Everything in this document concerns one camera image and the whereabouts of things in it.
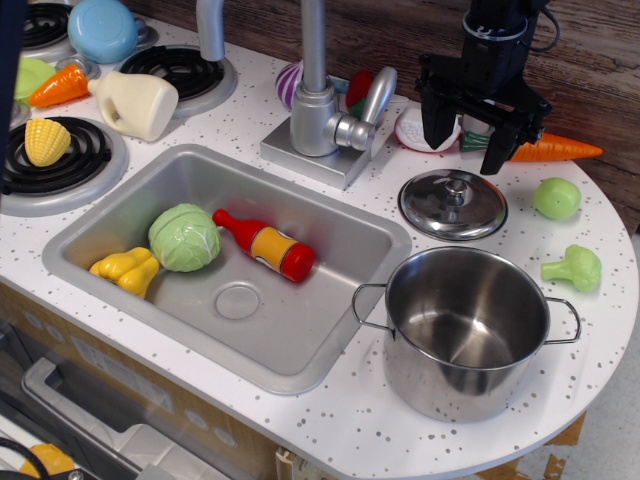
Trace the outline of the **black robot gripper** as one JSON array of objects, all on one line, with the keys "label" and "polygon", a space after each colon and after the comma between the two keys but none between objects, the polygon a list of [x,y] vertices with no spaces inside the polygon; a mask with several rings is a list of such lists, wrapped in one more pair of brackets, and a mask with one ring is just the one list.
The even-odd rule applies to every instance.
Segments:
[{"label": "black robot gripper", "polygon": [[540,132],[551,112],[548,101],[524,80],[530,48],[525,39],[484,40],[469,36],[462,54],[424,53],[416,90],[421,94],[423,136],[433,150],[452,135],[458,112],[495,126],[482,175],[497,174],[505,162]]}]

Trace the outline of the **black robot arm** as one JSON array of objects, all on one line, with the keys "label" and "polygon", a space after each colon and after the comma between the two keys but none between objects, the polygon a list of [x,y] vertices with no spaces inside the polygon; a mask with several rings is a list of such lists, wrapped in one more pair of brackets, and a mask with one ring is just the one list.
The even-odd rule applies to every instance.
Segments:
[{"label": "black robot arm", "polygon": [[415,90],[420,94],[423,135],[436,149],[453,132],[458,114],[494,128],[480,173],[494,175],[517,149],[541,138],[552,111],[528,86],[524,69],[545,1],[473,1],[462,20],[461,56],[423,54]]}]

